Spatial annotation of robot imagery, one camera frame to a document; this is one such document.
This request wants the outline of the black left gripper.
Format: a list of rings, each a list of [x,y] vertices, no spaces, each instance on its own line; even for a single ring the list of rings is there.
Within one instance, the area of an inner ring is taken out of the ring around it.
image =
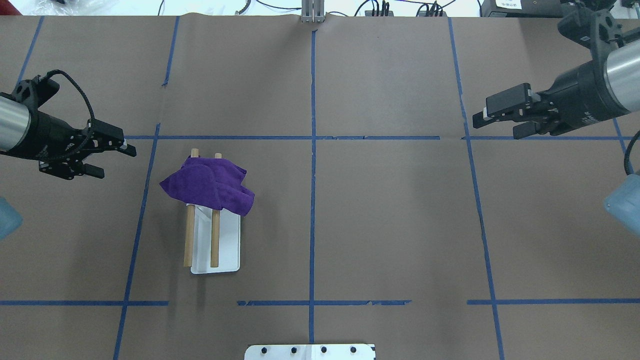
[[[85,128],[76,129],[40,110],[60,90],[58,82],[50,77],[21,80],[10,93],[10,157],[37,161],[41,173],[62,180],[103,179],[103,168],[85,163],[89,155],[116,151],[136,157],[137,149],[128,144],[120,127],[96,120],[86,93],[73,78],[67,80],[89,112]]]

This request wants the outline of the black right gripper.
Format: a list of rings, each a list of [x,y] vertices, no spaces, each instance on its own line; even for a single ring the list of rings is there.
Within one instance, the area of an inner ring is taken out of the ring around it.
[[[540,120],[531,117],[534,105]],[[515,140],[549,134],[559,136],[586,126],[630,114],[631,110],[610,92],[604,68],[594,60],[565,71],[550,88],[538,91],[521,83],[486,98],[483,110],[472,117],[472,126],[480,129],[496,122],[523,122],[512,128]]]

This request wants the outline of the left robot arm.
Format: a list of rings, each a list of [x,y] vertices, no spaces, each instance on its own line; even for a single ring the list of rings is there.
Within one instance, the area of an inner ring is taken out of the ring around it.
[[[82,97],[89,114],[83,128],[76,129],[41,111],[41,106],[60,90],[60,84],[53,79],[55,75],[64,76]],[[0,148],[3,156],[35,161],[41,173],[66,181],[83,176],[105,177],[103,168],[85,162],[91,155],[118,152],[137,156],[137,149],[128,143],[124,131],[98,120],[87,94],[60,69],[21,80],[11,93],[1,93]]]

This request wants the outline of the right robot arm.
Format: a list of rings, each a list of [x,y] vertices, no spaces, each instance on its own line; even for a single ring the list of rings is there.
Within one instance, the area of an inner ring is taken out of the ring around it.
[[[592,59],[558,75],[550,88],[527,82],[487,96],[473,128],[514,122],[512,137],[561,136],[639,111],[639,41],[610,47],[592,39]]]

